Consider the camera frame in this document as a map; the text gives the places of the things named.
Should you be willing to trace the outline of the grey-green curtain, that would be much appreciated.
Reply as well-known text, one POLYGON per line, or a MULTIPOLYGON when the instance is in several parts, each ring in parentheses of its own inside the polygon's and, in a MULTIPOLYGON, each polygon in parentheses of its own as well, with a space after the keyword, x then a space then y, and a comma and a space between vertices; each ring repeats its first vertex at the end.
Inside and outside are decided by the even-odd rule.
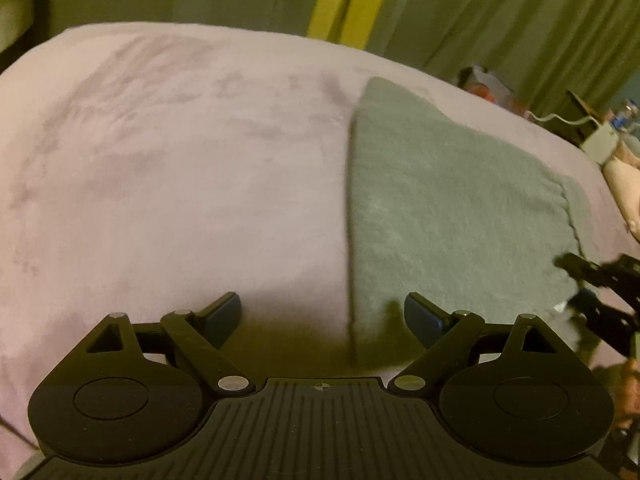
MULTIPOLYGON (((316 0, 37 0, 50 34, 176 22, 306 36, 316 0)), ((537 112, 608 104, 639 73, 639 0, 385 0, 364 49, 443 80, 480 65, 537 112)))

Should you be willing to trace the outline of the plastic water bottle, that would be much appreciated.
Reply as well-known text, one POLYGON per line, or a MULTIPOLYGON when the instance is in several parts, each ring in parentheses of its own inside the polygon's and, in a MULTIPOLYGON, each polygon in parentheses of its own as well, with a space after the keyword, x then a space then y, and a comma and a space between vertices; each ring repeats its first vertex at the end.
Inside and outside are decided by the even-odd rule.
POLYGON ((634 100, 625 100, 611 120, 613 128, 621 133, 633 133, 639 120, 639 107, 634 100))

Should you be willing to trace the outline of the pink bed blanket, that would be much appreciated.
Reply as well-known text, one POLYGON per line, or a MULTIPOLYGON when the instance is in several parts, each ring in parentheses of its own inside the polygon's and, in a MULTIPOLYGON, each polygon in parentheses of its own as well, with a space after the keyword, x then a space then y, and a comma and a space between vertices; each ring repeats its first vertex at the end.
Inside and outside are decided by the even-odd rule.
POLYGON ((107 313, 153 322, 229 290, 254 377, 359 374, 349 359, 346 162, 367 82, 576 180, 598 256, 636 254, 577 148, 413 68, 224 27, 88 25, 1 77, 1 474, 35 453, 32 390, 107 313))

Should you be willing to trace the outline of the yellow curtain strip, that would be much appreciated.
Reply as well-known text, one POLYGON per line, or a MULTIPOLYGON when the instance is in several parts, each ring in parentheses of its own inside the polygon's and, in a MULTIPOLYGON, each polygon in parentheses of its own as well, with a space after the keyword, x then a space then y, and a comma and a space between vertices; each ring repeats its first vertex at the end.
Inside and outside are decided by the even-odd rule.
POLYGON ((306 36, 364 50, 385 0, 316 0, 306 36))

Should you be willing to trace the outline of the dark bedside table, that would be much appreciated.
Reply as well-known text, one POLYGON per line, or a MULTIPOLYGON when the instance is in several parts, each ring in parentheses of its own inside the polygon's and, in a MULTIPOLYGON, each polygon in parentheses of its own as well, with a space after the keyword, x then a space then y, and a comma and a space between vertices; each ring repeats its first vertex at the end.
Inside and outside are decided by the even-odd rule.
POLYGON ((575 146, 582 146, 602 124, 602 117, 572 90, 566 90, 556 111, 561 117, 555 132, 575 146))

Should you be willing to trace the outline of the grey sweatpants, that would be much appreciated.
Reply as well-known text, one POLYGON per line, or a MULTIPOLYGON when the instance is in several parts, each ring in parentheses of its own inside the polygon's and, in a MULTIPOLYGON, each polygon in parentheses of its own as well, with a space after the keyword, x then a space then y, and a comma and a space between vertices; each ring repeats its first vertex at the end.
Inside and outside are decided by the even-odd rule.
POLYGON ((536 314, 592 357, 597 338, 564 306, 577 283, 555 265, 568 252, 597 255, 588 198, 574 179, 373 78, 352 122, 348 184, 359 366, 384 370, 420 356, 402 312, 410 292, 491 323, 536 314))

